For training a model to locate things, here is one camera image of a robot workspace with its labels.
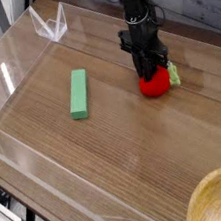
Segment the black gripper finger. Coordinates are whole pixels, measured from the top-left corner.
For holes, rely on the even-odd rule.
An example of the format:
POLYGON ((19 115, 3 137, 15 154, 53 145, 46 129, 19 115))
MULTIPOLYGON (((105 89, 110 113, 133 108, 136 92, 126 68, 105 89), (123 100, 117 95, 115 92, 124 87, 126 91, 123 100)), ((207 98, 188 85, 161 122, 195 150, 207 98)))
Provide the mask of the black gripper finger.
POLYGON ((153 61, 153 53, 150 51, 138 51, 132 53, 133 64, 139 77, 144 81, 151 81, 157 71, 156 63, 153 61))

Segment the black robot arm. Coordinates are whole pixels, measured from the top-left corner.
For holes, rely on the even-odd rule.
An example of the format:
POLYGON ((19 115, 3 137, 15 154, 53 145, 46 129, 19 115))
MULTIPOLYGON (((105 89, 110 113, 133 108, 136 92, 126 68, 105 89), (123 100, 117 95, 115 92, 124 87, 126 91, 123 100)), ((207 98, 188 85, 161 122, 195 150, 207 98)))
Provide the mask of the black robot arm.
POLYGON ((127 30, 118 33, 123 51, 132 55, 137 74, 151 81, 157 67, 167 68, 168 48, 158 36, 158 22, 152 0, 119 0, 124 8, 127 30))

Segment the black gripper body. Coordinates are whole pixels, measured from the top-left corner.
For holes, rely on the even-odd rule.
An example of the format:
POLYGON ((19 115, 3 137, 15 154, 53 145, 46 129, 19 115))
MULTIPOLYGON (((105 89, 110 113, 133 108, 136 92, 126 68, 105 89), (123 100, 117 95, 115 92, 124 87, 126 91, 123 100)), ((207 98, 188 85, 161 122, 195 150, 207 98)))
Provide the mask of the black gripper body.
POLYGON ((157 36, 157 33, 151 33, 150 38, 142 38, 141 41, 133 42, 131 32, 128 30, 119 31, 118 33, 120 46, 123 51, 132 55, 133 64, 138 73, 143 72, 143 60, 148 58, 152 65, 168 65, 168 48, 157 36))

